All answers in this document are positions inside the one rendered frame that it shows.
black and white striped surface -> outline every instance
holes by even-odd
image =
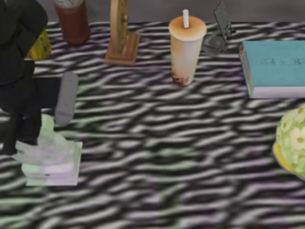
[[[80,76],[75,118],[57,129],[84,142],[80,181],[26,187],[0,156],[0,229],[305,228],[305,183],[272,155],[279,119],[304,102],[248,99],[237,54],[243,40],[304,39],[305,23],[234,24],[228,52],[202,53],[187,87],[171,80],[167,25],[130,25],[134,67],[103,63],[106,23],[79,47],[49,25],[53,53],[36,75]]]

table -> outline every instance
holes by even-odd
[[[58,25],[49,25],[53,54],[36,75],[80,76],[75,118],[57,129],[84,142],[80,183],[25,187],[18,162],[0,156],[0,228],[304,225],[304,182],[272,155],[281,116],[304,102],[248,99],[237,48],[249,39],[304,39],[305,23],[235,23],[228,52],[202,53],[194,82],[183,88],[170,77],[167,25],[130,25],[141,34],[135,67],[103,64],[107,23],[93,23],[81,47],[66,45]]]

yellow rim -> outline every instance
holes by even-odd
[[[276,157],[276,159],[278,160],[278,163],[284,168],[286,169],[287,171],[289,172],[292,172],[292,168],[287,164],[287,162],[285,161],[282,153],[281,153],[281,150],[280,150],[280,146],[275,143],[274,145],[274,155]]]

wooden stand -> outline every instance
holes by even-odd
[[[112,48],[112,42],[109,42],[105,55],[105,63],[116,65],[134,66],[137,58],[140,36],[135,32],[128,32],[126,45],[122,53],[115,53]]]
[[[111,0],[110,41],[105,63],[135,65],[140,36],[128,31],[128,0]]]

brown jar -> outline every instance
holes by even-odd
[[[62,35],[68,44],[84,44],[90,38],[90,28],[85,1],[76,8],[64,8],[55,3]]]

